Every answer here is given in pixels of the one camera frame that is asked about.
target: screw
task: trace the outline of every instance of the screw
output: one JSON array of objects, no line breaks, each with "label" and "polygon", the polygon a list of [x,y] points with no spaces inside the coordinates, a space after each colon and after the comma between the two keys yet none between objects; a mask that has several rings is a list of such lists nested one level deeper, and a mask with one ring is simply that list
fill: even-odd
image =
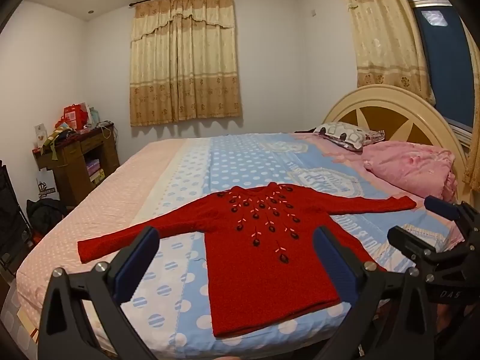
[{"label": "screw", "polygon": [[97,272],[105,272],[108,267],[109,267],[109,263],[105,262],[105,261],[102,261],[102,262],[99,262],[95,265],[95,270]]},{"label": "screw", "polygon": [[63,275],[63,268],[59,267],[59,268],[55,268],[52,272],[52,276],[54,278],[59,278],[60,276]]},{"label": "screw", "polygon": [[373,272],[375,269],[377,269],[377,264],[374,263],[373,261],[367,261],[366,263],[363,264],[363,267],[369,271]]},{"label": "screw", "polygon": [[414,278],[416,278],[419,275],[419,273],[420,271],[418,270],[418,268],[412,267],[409,269],[409,275],[413,276]]}]

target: knitted sweater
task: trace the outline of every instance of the knitted sweater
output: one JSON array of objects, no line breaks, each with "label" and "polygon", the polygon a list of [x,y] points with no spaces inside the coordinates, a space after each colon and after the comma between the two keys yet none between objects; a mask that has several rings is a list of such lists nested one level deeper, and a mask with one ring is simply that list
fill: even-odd
[{"label": "knitted sweater", "polygon": [[290,184],[233,187],[125,230],[79,241],[78,252],[83,263],[99,259],[129,245],[145,226],[155,227],[161,238],[202,231],[213,332],[226,337],[340,302],[315,254],[314,230],[327,226],[361,261],[371,257],[329,214],[415,206],[408,197],[349,199]]}]

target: red gift bag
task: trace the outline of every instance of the red gift bag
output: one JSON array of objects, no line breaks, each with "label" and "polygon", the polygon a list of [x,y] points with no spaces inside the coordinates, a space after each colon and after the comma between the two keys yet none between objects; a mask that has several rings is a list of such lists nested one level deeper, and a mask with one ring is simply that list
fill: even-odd
[{"label": "red gift bag", "polygon": [[82,130],[87,123],[88,113],[80,104],[72,104],[63,109],[63,117],[66,123],[74,130]]}]

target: window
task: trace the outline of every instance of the window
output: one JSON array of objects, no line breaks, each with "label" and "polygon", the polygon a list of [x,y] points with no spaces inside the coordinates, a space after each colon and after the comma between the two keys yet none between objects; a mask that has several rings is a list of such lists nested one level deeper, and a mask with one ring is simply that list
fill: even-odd
[{"label": "window", "polygon": [[436,108],[448,122],[472,132],[475,89],[462,21],[447,0],[412,0],[427,59]]},{"label": "window", "polygon": [[470,146],[475,89],[469,45],[460,16],[448,0],[409,0],[427,60],[435,108],[460,142]]}]

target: bed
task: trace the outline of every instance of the bed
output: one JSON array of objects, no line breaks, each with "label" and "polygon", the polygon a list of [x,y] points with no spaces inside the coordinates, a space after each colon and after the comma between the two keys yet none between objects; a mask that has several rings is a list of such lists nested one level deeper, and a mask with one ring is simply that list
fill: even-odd
[{"label": "bed", "polygon": [[[388,139],[448,148],[456,157],[454,173],[463,174],[465,155],[447,123],[407,91],[386,85],[360,88],[333,107],[326,121],[333,120],[383,129]],[[471,192],[458,180],[458,198],[470,202]],[[80,263],[78,240],[121,230],[234,185],[255,187],[271,181],[346,197],[408,195],[416,200],[414,210],[333,217],[391,271],[404,271],[411,263],[388,244],[390,227],[400,225],[438,250],[454,229],[451,222],[427,212],[421,198],[367,172],[358,154],[312,134],[164,140],[131,157],[35,247],[17,272],[22,309],[38,326],[52,270],[62,266],[74,273],[93,267],[96,261]],[[102,260],[111,261],[114,255]],[[241,337],[217,339],[209,314],[207,264],[203,234],[163,239],[133,298],[122,305],[159,359],[252,359],[290,352],[329,338],[350,309],[341,303]],[[113,352],[92,305],[86,302],[85,307],[99,343]]]}]

